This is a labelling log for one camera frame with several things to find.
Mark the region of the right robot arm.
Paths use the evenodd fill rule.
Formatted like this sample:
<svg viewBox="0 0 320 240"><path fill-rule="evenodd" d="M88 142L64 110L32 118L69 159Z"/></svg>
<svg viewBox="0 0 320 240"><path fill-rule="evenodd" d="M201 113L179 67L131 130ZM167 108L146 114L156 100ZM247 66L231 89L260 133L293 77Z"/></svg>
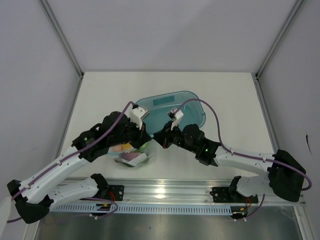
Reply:
<svg viewBox="0 0 320 240"><path fill-rule="evenodd" d="M244 153L206 138L196 124L189 124L180 130L168 123L154 133L153 139L164 149L176 145L193 153L203 165L231 167L254 173L253 177L233 178L228 196L234 202L263 194L275 194L294 203L300 199L306 170L285 150L279 149L274 154Z"/></svg>

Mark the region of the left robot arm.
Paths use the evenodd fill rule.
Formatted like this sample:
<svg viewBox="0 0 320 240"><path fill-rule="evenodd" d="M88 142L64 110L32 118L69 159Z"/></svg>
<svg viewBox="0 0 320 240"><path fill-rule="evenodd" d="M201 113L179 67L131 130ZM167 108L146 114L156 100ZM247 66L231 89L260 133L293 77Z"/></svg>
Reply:
<svg viewBox="0 0 320 240"><path fill-rule="evenodd" d="M110 186L106 179L95 173L87 179L61 186L60 182L80 168L106 155L109 149L130 144L138 149L152 138L143 119L148 111L142 107L132 109L129 116L114 111L72 141L70 147L56 160L32 177L7 184L15 201L15 208L26 224L44 218L59 205L79 199L110 200Z"/></svg>

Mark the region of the orange fruit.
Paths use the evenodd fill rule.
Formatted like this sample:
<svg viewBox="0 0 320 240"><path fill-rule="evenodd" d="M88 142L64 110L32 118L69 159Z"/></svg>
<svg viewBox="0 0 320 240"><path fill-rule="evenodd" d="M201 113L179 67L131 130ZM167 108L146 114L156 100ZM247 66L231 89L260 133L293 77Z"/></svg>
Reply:
<svg viewBox="0 0 320 240"><path fill-rule="evenodd" d="M133 147L132 147L131 144L126 143L126 144L123 144L123 145L122 145L122 149L123 149L124 151L129 151L129 150L133 149Z"/></svg>

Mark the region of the clear zip top bag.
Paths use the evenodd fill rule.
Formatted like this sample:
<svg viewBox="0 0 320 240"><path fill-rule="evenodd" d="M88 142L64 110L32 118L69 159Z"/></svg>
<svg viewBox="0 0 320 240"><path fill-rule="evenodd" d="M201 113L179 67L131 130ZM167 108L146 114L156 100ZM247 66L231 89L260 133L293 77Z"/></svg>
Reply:
<svg viewBox="0 0 320 240"><path fill-rule="evenodd" d="M156 152L156 145L152 140L139 148L134 148L129 143L113 146L107 156L118 165L127 168L140 168L153 162L156 159Z"/></svg>

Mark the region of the blue translucent plastic basin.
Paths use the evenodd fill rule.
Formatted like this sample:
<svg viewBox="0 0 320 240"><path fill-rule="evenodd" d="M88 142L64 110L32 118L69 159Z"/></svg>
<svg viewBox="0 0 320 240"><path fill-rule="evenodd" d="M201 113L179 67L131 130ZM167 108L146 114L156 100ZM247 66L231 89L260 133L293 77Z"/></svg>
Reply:
<svg viewBox="0 0 320 240"><path fill-rule="evenodd" d="M148 110L148 116L143 120L146 124L146 131L152 135L163 129L164 125L170 121L168 112L177 109L181 104L189 99L197 99L198 96L187 90L154 95L139 99L136 104ZM183 118L179 123L180 130L190 124L202 127L206 121L206 113L199 101L190 101L182 109Z"/></svg>

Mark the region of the pink egg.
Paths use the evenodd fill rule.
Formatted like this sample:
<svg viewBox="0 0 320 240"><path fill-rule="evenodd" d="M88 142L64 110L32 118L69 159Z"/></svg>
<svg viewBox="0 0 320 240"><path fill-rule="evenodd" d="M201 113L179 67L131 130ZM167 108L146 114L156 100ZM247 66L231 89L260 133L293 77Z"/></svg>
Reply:
<svg viewBox="0 0 320 240"><path fill-rule="evenodd" d="M119 153L119 152L122 152L123 151L123 146L122 145L117 145L117 146L114 146L112 148L112 152L113 153Z"/></svg>

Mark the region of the purple eggplant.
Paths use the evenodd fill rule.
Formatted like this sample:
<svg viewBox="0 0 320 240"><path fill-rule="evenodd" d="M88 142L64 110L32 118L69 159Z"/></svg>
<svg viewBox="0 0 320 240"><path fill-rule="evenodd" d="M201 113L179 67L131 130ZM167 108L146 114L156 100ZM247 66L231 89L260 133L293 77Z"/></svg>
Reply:
<svg viewBox="0 0 320 240"><path fill-rule="evenodd" d="M144 157L143 153L139 152L124 152L119 155L119 158L125 163L135 161L136 159L141 159Z"/></svg>

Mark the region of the light green cucumber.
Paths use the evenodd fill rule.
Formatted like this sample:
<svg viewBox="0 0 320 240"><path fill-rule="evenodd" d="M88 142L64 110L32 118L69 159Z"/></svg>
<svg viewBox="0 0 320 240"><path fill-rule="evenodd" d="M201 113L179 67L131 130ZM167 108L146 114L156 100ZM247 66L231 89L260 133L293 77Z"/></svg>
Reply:
<svg viewBox="0 0 320 240"><path fill-rule="evenodd" d="M146 142L145 144L143 144L139 149L138 151L140 153L145 153L147 151L147 149L150 147L151 145L151 142Z"/></svg>

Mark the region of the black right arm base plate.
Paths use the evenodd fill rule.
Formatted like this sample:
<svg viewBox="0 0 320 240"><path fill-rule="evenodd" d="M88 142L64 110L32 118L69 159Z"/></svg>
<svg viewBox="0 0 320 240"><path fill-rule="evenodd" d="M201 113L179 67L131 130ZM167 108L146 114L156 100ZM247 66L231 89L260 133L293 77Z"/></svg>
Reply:
<svg viewBox="0 0 320 240"><path fill-rule="evenodd" d="M237 192L234 187L212 187L209 194L213 198L214 203L234 203L234 204L245 204L245 203L258 203L257 196L244 196Z"/></svg>

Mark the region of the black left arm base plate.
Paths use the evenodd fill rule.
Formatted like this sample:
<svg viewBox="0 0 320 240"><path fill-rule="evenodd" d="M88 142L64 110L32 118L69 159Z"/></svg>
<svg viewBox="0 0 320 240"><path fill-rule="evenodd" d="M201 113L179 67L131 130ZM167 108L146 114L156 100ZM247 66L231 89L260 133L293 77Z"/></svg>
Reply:
<svg viewBox="0 0 320 240"><path fill-rule="evenodd" d="M102 193L102 199L110 200L113 202L122 202L125 193L124 185L109 185L107 191Z"/></svg>

